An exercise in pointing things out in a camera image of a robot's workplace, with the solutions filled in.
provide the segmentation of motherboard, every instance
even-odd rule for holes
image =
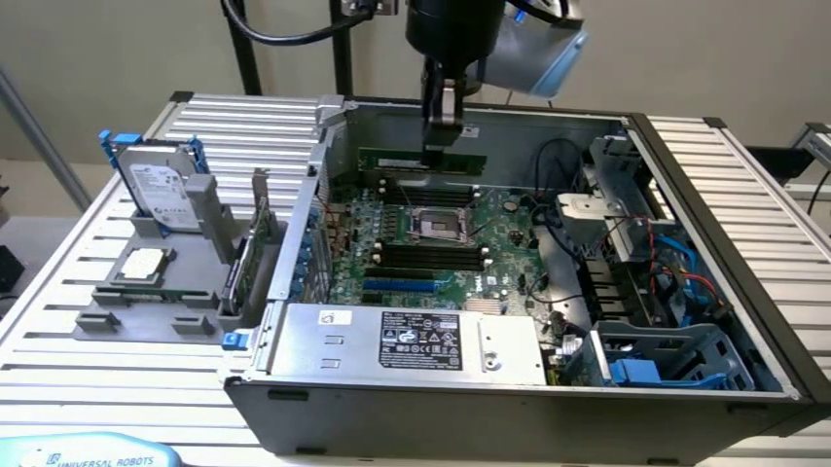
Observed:
[[[329,302],[543,316],[525,295],[544,270],[524,198],[389,186],[332,204]]]

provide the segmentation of cpu socket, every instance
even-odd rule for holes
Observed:
[[[461,208],[416,208],[412,221],[412,232],[420,237],[467,241],[467,216]]]

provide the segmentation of white wall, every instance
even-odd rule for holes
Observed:
[[[323,0],[248,3],[267,31],[301,32],[328,18]],[[786,144],[802,122],[831,122],[828,0],[583,0],[583,8],[592,38],[561,107],[718,116],[752,144]],[[404,22],[379,18],[355,31],[357,93],[417,96]],[[268,92],[333,92],[328,43],[257,55]],[[172,90],[241,92],[219,0],[0,0],[0,60],[73,162],[100,162],[99,129],[144,129]],[[501,102],[505,92],[480,98]],[[0,138],[0,159],[36,158],[3,111]]]

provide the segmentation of white sticker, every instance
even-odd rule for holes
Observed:
[[[352,324],[351,309],[321,309],[317,324],[323,326],[349,326]]]
[[[404,159],[379,159],[379,167],[395,167],[395,168],[428,168],[420,161],[408,161]]]
[[[477,137],[479,137],[479,126],[463,127],[461,138],[477,138]]]
[[[171,229],[199,229],[179,172],[145,163],[135,163],[129,171],[153,218]]]

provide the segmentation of warning label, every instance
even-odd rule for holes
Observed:
[[[383,312],[377,362],[384,368],[460,371],[461,352],[456,314]]]

